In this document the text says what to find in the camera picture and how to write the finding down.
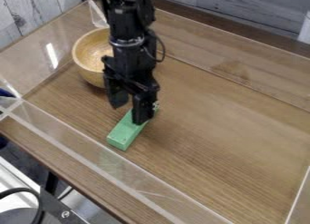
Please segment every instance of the green object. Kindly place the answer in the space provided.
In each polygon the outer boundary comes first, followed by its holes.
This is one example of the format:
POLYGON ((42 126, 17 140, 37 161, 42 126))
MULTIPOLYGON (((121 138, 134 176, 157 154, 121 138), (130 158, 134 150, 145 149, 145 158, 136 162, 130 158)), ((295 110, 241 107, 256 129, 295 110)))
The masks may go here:
POLYGON ((122 119, 106 137, 109 145, 112 145, 118 150, 125 151, 146 123, 148 122, 142 123, 141 125, 134 125, 132 123, 132 113, 129 111, 122 116, 122 119))

